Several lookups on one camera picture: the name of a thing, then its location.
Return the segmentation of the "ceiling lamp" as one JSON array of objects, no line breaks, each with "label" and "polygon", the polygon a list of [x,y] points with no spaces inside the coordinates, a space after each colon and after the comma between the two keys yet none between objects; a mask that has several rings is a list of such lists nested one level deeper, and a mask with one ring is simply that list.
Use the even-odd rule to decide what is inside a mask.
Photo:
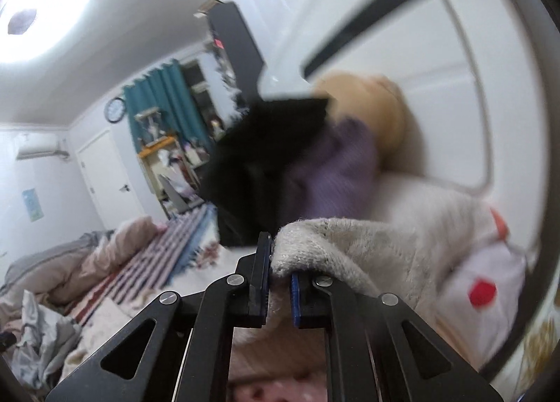
[{"label": "ceiling lamp", "polygon": [[91,0],[1,0],[1,64],[35,61],[67,39]]}]

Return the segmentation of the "white air conditioner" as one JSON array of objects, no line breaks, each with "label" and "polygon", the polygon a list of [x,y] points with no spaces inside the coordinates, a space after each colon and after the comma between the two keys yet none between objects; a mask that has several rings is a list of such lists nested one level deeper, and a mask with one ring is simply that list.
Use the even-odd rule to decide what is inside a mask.
[{"label": "white air conditioner", "polygon": [[40,157],[61,157],[63,160],[69,158],[68,151],[64,150],[56,134],[22,133],[17,137],[15,146],[18,160]]}]

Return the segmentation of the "round wall clock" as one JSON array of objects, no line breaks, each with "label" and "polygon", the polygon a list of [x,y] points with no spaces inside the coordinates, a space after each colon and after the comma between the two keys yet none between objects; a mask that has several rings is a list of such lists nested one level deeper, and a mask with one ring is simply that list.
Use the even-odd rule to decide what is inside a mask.
[{"label": "round wall clock", "polygon": [[123,98],[113,98],[104,107],[104,117],[110,124],[117,124],[124,118],[125,114],[126,104]]}]

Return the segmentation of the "black folded garment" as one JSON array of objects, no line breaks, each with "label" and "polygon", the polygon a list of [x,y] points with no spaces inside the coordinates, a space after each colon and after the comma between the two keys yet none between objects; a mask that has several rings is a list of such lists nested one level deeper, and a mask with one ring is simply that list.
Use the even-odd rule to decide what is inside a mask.
[{"label": "black folded garment", "polygon": [[321,132],[327,108],[326,98],[258,101],[216,143],[199,195],[216,207],[220,244],[254,246],[279,230],[285,171]]}]

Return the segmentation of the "glass display case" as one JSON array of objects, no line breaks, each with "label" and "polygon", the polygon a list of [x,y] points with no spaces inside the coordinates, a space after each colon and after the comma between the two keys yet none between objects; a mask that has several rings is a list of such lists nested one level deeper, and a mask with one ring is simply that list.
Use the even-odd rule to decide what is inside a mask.
[{"label": "glass display case", "polygon": [[153,146],[167,137],[162,113],[157,106],[144,109],[134,118],[140,126],[140,138],[144,146]]}]

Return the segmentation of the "pink grey striped duvet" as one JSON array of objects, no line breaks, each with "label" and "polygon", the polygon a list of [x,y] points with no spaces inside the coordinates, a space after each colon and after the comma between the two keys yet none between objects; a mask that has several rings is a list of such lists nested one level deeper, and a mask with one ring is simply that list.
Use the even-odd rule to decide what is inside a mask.
[{"label": "pink grey striped duvet", "polygon": [[1,323],[21,317],[26,291],[48,306],[76,301],[120,269],[166,230],[149,216],[128,220],[113,231],[91,231],[79,239],[20,258],[1,287]]}]

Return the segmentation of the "striped fleece blanket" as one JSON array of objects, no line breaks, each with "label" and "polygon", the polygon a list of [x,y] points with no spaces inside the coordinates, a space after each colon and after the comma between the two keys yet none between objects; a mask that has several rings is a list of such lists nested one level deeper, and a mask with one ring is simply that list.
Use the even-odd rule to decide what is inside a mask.
[{"label": "striped fleece blanket", "polygon": [[235,263],[229,248],[220,244],[215,205],[204,203],[170,220],[167,231],[72,303],[69,316],[85,326],[106,299],[136,303],[163,288],[179,287],[190,274]]}]

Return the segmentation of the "blue wall poster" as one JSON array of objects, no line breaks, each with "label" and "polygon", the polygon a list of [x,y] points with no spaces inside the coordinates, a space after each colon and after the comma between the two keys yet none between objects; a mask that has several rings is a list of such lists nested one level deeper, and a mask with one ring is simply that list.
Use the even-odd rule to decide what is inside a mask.
[{"label": "blue wall poster", "polygon": [[38,221],[44,217],[40,199],[35,189],[23,191],[22,199],[28,213],[28,218],[31,222]]}]

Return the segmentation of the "teal curtain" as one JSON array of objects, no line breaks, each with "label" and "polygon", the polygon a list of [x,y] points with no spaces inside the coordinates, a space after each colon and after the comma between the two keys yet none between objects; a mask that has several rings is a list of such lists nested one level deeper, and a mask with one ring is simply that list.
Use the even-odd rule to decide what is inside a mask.
[{"label": "teal curtain", "polygon": [[209,152],[212,151],[214,144],[189,92],[178,60],[172,59],[167,64],[149,70],[131,85],[126,85],[124,101],[136,153],[142,149],[140,138],[143,134],[135,116],[154,106],[160,108],[164,123],[176,132],[181,143],[197,140]]}]

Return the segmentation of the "white crumpled cloth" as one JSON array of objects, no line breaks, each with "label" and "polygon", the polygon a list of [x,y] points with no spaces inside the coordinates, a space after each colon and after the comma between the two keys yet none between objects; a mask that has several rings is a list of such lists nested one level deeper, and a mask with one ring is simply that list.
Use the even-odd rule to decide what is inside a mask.
[{"label": "white crumpled cloth", "polygon": [[9,367],[18,382],[35,396],[46,396],[55,386],[64,360],[77,345],[82,328],[38,303],[28,290],[22,304],[22,335]]}]

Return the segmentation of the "orange plush bear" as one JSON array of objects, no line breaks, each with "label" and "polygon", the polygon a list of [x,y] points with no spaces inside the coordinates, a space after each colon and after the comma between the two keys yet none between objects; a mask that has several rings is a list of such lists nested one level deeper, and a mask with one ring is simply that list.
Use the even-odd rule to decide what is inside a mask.
[{"label": "orange plush bear", "polygon": [[406,127],[404,98],[400,88],[388,78],[335,71],[317,81],[313,96],[328,98],[331,121],[361,121],[373,134],[382,160],[392,156],[403,143]]}]

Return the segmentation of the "dark tall bookshelf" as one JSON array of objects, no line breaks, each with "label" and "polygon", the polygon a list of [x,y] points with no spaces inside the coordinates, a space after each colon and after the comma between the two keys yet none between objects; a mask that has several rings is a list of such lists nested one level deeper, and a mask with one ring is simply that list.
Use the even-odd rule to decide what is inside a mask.
[{"label": "dark tall bookshelf", "polygon": [[257,82],[265,62],[236,3],[207,0],[195,17],[205,30],[201,70],[217,114],[231,126],[259,100]]}]

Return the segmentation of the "white door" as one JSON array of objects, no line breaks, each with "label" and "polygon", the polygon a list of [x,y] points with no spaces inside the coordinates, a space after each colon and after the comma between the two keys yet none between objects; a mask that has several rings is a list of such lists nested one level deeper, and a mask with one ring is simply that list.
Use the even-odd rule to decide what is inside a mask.
[{"label": "white door", "polygon": [[85,144],[77,156],[104,227],[117,228],[121,223],[143,215],[109,129]]}]

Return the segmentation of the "purple knit garment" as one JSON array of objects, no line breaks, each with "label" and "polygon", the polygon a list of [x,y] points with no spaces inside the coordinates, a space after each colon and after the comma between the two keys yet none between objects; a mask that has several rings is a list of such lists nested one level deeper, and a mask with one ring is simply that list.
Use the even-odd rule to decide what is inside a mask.
[{"label": "purple knit garment", "polygon": [[362,121],[329,122],[286,170],[280,224],[364,218],[373,199],[378,162],[374,135]]}]

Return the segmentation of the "cream knit cardigan with bows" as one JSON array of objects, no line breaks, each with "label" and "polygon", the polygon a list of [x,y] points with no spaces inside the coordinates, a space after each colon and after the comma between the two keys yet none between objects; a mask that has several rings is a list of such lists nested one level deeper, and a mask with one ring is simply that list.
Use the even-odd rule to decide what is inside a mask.
[{"label": "cream knit cardigan with bows", "polygon": [[274,241],[267,322],[233,334],[229,379],[280,378],[324,366],[322,334],[298,330],[288,319],[292,272],[315,269],[369,296],[393,292],[435,325],[436,293],[451,268],[507,232],[487,210],[472,218],[444,214],[418,226],[344,218],[286,225]]}]

